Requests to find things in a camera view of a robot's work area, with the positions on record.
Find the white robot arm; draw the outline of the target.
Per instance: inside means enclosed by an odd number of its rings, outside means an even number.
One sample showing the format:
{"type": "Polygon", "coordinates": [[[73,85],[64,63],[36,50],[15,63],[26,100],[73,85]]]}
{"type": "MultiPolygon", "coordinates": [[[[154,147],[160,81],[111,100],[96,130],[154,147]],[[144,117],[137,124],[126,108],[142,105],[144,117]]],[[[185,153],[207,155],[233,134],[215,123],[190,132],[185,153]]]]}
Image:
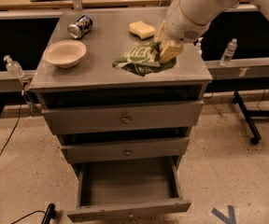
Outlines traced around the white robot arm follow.
{"type": "MultiPolygon", "coordinates": [[[[174,0],[155,37],[159,43],[159,60],[166,63],[183,51],[185,43],[193,43],[223,11],[241,0],[174,0]]],[[[244,0],[256,6],[269,20],[269,0],[244,0]]]]}

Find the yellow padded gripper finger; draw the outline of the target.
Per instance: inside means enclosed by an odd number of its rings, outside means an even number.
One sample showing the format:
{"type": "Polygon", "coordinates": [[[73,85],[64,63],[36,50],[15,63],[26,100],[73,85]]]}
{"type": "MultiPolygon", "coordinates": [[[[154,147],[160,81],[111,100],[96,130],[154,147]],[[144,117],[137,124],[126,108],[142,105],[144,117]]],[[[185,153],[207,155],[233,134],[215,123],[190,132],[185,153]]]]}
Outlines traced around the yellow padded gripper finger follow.
{"type": "Polygon", "coordinates": [[[162,22],[160,28],[158,29],[157,34],[154,36],[155,43],[161,43],[165,33],[165,21],[162,22]]]}
{"type": "Polygon", "coordinates": [[[183,44],[171,39],[164,39],[160,45],[160,62],[166,63],[183,51],[183,44]]]}

